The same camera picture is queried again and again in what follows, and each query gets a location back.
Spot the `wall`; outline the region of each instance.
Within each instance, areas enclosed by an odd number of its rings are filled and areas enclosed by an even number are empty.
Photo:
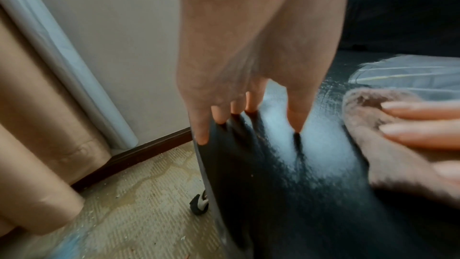
[[[143,144],[189,126],[174,82],[179,0],[43,0]]]

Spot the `black glossy surface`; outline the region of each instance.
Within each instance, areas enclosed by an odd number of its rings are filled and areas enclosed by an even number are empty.
[[[349,0],[341,48],[460,57],[460,0]]]
[[[362,86],[349,77],[389,57],[339,52],[301,135],[290,128],[285,90],[274,83],[259,114],[212,126],[198,157],[229,258],[460,257],[460,211],[372,191],[367,163],[343,127],[343,94]],[[423,92],[440,99],[453,91]]]

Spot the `skin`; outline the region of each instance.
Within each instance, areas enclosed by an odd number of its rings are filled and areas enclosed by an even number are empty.
[[[394,117],[415,120],[381,126],[387,139],[416,148],[460,150],[460,101],[386,102],[382,110]],[[460,183],[460,161],[445,161],[433,167],[440,175]]]
[[[346,0],[181,0],[177,85],[198,144],[211,117],[254,112],[269,79],[300,132],[335,56]]]

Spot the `finger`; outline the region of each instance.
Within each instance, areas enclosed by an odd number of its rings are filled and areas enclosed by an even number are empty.
[[[444,178],[460,183],[460,161],[432,163],[434,170]]]
[[[230,118],[230,105],[211,106],[212,117],[216,123],[223,125]]]
[[[188,118],[190,119],[190,127],[195,136],[195,141],[198,145],[205,145],[209,141],[209,122],[211,112],[207,109],[189,109]]]
[[[389,115],[405,119],[456,119],[460,118],[460,101],[389,101],[381,104]]]
[[[246,108],[246,95],[241,96],[237,100],[233,100],[230,104],[230,112],[233,115],[239,115]]]
[[[249,92],[246,93],[246,111],[249,113],[256,112],[259,105],[264,99],[265,89],[267,88],[268,79],[263,77],[253,78]]]
[[[460,119],[387,124],[380,131],[405,146],[460,150]]]
[[[302,131],[315,99],[309,90],[287,90],[287,120],[296,133]]]

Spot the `patterned carpet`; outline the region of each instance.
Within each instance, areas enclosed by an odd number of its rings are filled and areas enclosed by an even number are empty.
[[[144,161],[82,193],[77,220],[44,236],[26,259],[223,259],[192,143]]]

